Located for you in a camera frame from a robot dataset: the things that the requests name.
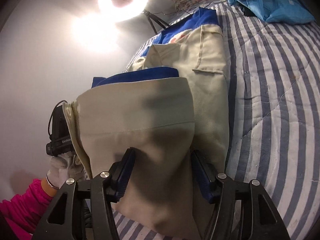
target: cable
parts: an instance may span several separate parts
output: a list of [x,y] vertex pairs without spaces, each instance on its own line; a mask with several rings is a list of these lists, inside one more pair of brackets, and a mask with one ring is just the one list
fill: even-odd
[[182,11],[184,11],[185,13],[187,13],[187,14],[191,15],[191,13],[188,13],[188,12],[186,12],[185,10],[182,10]]
[[162,13],[163,15],[170,15],[170,14],[174,14],[174,13],[178,13],[178,12],[172,12],[172,13],[167,13],[167,14],[165,14],[164,12],[158,12],[158,13],[153,13],[153,14],[160,14],[160,13]]
[[56,106],[54,107],[53,111],[52,111],[51,116],[50,116],[49,124],[48,124],[48,134],[49,134],[50,140],[51,140],[51,135],[52,135],[52,134],[50,134],[50,123],[51,123],[51,120],[52,120],[52,117],[53,117],[53,112],[54,112],[54,110],[57,108],[57,106],[60,105],[60,104],[63,103],[63,102],[66,102],[66,103],[67,103],[66,100],[62,100],[62,101],[60,101],[59,103],[57,103]]

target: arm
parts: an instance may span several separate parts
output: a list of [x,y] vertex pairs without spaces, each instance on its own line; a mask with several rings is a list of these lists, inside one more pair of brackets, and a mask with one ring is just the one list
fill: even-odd
[[28,233],[33,233],[56,191],[46,182],[34,179],[23,195],[0,203],[0,212]]

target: human hand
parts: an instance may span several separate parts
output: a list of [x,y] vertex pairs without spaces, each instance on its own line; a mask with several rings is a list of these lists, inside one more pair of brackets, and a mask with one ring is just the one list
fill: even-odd
[[49,185],[59,189],[67,179],[73,178],[76,181],[85,179],[84,167],[79,157],[73,152],[63,153],[50,160],[50,170],[47,173]]

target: pink jacket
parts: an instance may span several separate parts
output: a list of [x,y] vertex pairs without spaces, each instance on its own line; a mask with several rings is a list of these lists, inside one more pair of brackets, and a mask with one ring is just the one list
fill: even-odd
[[0,203],[0,212],[20,240],[30,240],[51,200],[43,191],[41,180],[34,179],[25,194]]

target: blue cloth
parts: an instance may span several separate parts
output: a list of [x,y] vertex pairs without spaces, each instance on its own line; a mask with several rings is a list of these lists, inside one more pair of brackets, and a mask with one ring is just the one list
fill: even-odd
[[315,20],[298,0],[228,0],[230,5],[243,4],[260,20],[268,23],[305,24]]
[[[153,44],[167,44],[174,35],[185,30],[194,30],[203,24],[219,25],[216,10],[200,7],[194,14],[163,30],[160,35],[154,39]],[[145,57],[148,53],[148,50],[149,47],[141,56]]]
[[171,77],[179,77],[179,72],[177,69],[171,67],[154,67],[121,73],[108,78],[94,77],[91,88],[113,83],[137,82]]

